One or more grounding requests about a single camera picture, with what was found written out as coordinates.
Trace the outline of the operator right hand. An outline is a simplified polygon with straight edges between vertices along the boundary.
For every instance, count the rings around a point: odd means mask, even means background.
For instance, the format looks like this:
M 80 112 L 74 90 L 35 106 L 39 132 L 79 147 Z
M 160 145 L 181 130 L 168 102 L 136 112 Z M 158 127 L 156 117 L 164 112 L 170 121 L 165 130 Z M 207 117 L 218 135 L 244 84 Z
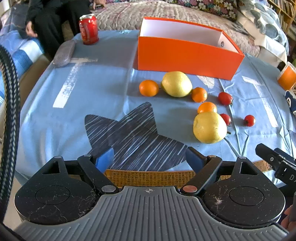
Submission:
M 281 221 L 281 226 L 288 230 L 289 232 L 292 232 L 296 227 L 296 221 L 290 221 L 290 213 L 293 208 L 293 205 L 291 205 L 289 208 L 287 208 L 284 212 L 286 217 Z

